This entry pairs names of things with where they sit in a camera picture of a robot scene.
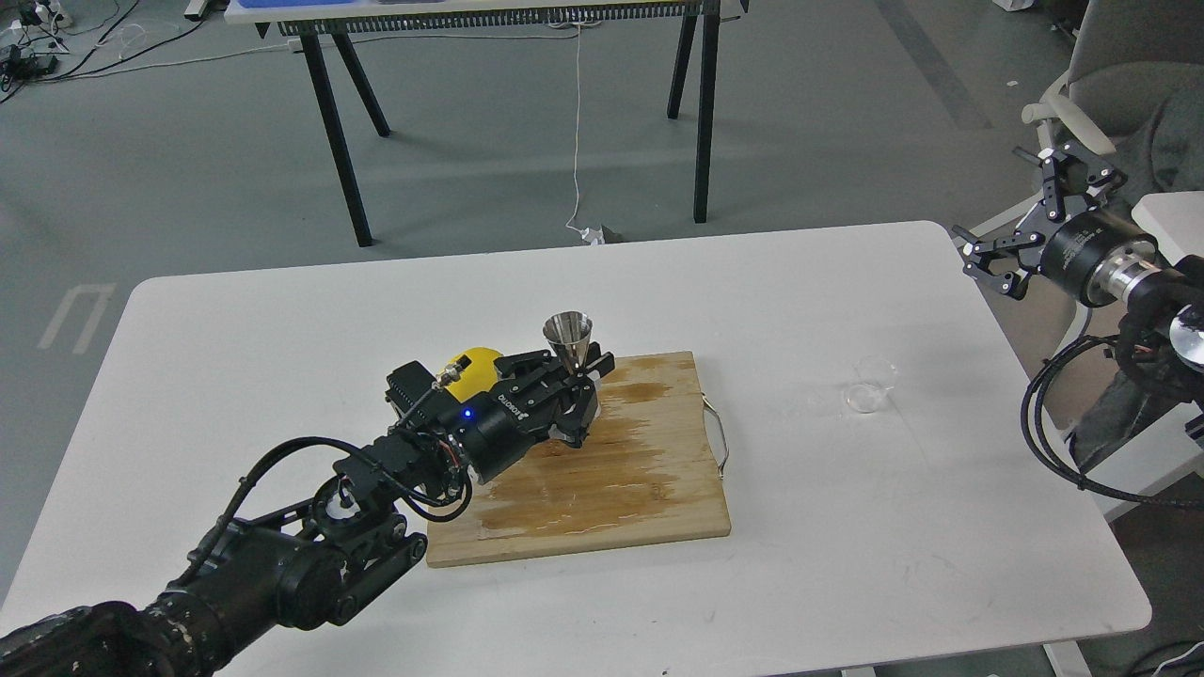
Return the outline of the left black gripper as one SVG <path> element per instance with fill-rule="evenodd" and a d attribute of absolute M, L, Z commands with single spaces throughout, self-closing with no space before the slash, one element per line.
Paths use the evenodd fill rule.
<path fill-rule="evenodd" d="M 532 351 L 494 360 L 498 384 L 464 404 L 459 447 L 479 484 L 495 479 L 547 440 L 580 449 L 589 432 L 589 389 L 614 372 L 613 353 L 602 353 L 562 381 L 548 381 L 556 367 L 551 351 Z"/>

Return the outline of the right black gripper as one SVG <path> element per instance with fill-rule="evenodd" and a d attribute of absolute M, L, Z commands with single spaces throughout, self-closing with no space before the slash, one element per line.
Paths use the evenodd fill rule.
<path fill-rule="evenodd" d="M 1114 304 L 1131 284 L 1114 275 L 1139 260 L 1152 264 L 1158 252 L 1155 236 L 1135 223 L 1091 211 L 1125 184 L 1126 175 L 1084 143 L 1061 143 L 1039 153 L 1015 147 L 1013 153 L 1039 167 L 1038 201 L 1009 237 L 981 240 L 952 226 L 963 241 L 958 248 L 963 273 L 1022 300 L 1029 275 L 1039 271 L 1078 304 Z M 1045 236 L 1051 236 L 1047 245 Z"/>

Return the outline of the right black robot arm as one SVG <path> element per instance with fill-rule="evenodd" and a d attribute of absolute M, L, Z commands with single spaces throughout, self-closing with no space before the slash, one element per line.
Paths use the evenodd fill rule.
<path fill-rule="evenodd" d="M 1026 446 L 1079 490 L 1162 510 L 1200 511 L 1198 498 L 1144 496 L 1090 479 L 1084 464 L 1067 463 L 1054 451 L 1038 412 L 1062 369 L 1098 347 L 1140 394 L 1202 404 L 1202 257 L 1168 265 L 1152 234 L 1108 212 L 1102 206 L 1105 194 L 1125 177 L 1084 143 L 1015 153 L 1038 169 L 1039 193 L 1005 237 L 984 240 L 954 228 L 963 273 L 1005 298 L 1023 299 L 1031 277 L 1040 276 L 1086 310 L 1111 304 L 1126 310 L 1116 334 L 1072 338 L 1029 381 L 1021 400 Z"/>

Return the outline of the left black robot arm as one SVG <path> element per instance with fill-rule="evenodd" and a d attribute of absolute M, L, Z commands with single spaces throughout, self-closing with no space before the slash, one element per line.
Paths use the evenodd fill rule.
<path fill-rule="evenodd" d="M 19 626 L 2 638 L 2 673 L 211 676 L 275 626 L 346 625 L 427 552 L 400 504 L 433 523 L 454 520 L 476 483 L 537 443 L 579 449 L 600 408 L 596 383 L 614 366 L 597 343 L 577 359 L 535 351 L 464 355 L 439 373 L 400 366 L 386 379 L 399 416 L 386 434 L 364 447 L 317 436 L 276 446 L 154 604 L 79 606 Z M 315 446 L 343 458 L 313 498 L 237 518 L 270 469 Z"/>

